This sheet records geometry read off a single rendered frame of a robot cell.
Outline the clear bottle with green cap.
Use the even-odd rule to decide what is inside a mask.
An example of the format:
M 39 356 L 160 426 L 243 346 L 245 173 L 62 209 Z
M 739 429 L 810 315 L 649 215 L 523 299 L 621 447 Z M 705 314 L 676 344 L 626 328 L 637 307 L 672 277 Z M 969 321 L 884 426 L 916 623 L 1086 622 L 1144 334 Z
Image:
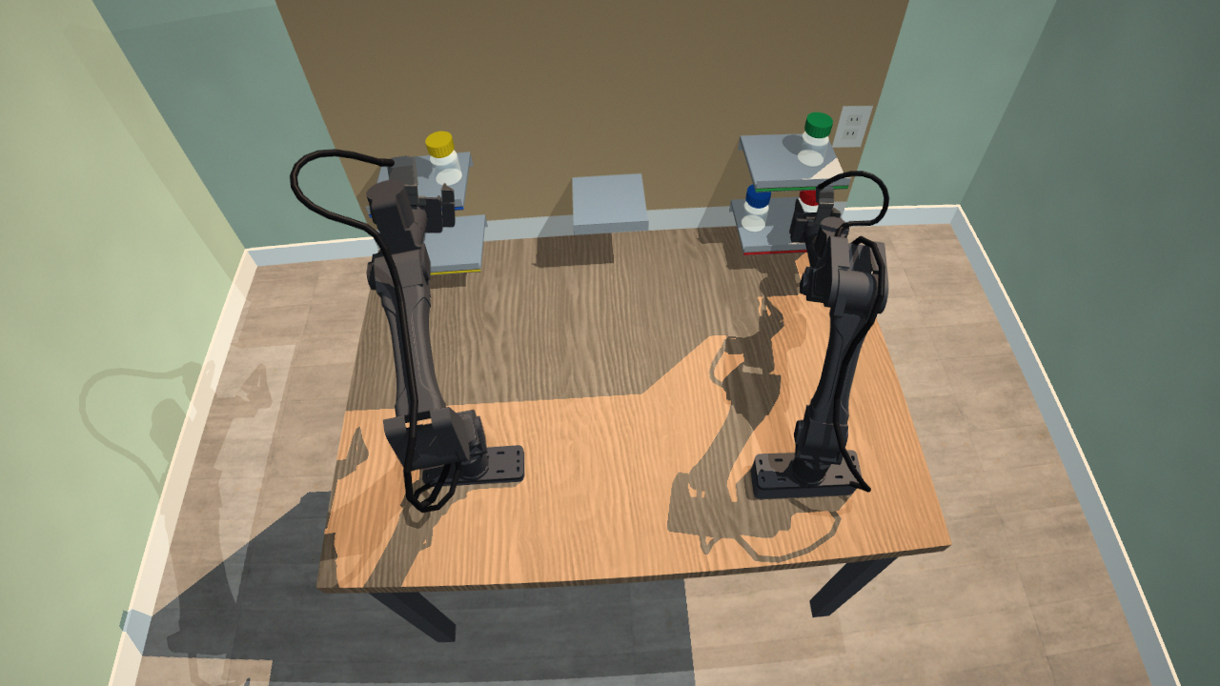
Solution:
M 817 168 L 817 166 L 824 164 L 832 125 L 833 120 L 830 117 L 830 114 L 811 112 L 806 115 L 805 132 L 802 135 L 802 145 L 799 145 L 798 153 L 799 162 L 805 165 L 806 168 Z

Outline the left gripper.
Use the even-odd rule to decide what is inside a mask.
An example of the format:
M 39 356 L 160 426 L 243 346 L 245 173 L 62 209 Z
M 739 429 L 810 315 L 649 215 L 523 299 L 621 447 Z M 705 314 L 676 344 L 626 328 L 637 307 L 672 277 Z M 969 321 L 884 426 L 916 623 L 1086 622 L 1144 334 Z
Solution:
M 455 226 L 455 193 L 447 183 L 443 184 L 440 197 L 425 198 L 418 197 L 417 184 L 414 182 L 414 166 L 388 168 L 388 175 L 389 181 L 403 181 L 410 205 L 414 208 L 414 222 L 423 229 L 423 233 L 440 233 L 443 227 L 451 229 Z M 443 198 L 443 203 L 440 203 L 440 198 Z M 440 208 L 443 208 L 443 212 Z

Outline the clear bottle with yellow cap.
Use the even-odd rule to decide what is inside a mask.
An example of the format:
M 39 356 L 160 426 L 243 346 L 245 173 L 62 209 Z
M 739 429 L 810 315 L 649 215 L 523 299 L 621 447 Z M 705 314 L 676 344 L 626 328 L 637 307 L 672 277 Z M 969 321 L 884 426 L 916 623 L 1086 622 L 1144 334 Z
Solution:
M 460 162 L 458 162 L 458 153 L 454 151 L 455 145 L 451 133 L 448 131 L 433 131 L 432 134 L 427 135 L 425 143 L 431 155 L 429 161 L 433 175 L 436 175 L 436 181 L 440 186 L 444 183 L 448 187 L 458 184 L 462 173 Z

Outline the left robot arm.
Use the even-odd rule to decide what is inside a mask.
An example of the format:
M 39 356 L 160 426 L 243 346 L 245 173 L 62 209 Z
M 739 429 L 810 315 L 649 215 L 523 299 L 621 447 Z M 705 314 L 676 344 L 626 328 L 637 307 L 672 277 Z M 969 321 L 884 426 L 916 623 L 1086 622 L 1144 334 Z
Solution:
M 423 244 L 423 229 L 414 222 L 414 208 L 403 181 L 382 181 L 372 186 L 366 197 L 370 208 L 372 204 L 379 236 L 396 264 L 403 288 L 399 300 L 383 253 L 372 253 L 372 262 L 367 266 L 368 286 L 371 291 L 377 288 L 382 298 L 396 365 L 396 417 L 383 417 L 386 438 L 394 454 L 404 466 L 409 438 L 405 424 L 410 424 L 410 415 L 416 413 L 417 421 L 425 417 L 432 421 L 416 425 L 411 472 L 423 469 L 425 485 L 437 485 L 443 466 L 450 463 L 444 485 L 451 485 L 454 463 L 460 461 L 458 483 L 523 478 L 522 446 L 487 447 L 482 417 L 475 410 L 455 413 L 443 402 L 429 342 L 431 261 Z

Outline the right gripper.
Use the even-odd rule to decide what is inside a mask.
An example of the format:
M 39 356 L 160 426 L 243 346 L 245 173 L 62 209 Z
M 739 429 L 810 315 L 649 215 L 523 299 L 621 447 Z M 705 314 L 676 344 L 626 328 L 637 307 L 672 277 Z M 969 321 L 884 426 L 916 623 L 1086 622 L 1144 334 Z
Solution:
M 804 212 L 802 201 L 798 198 L 795 199 L 795 208 L 789 229 L 791 242 L 806 242 L 806 251 L 809 251 L 810 247 L 814 247 L 821 220 L 830 216 L 841 217 L 841 212 L 834 209 L 834 190 L 819 190 L 817 212 Z

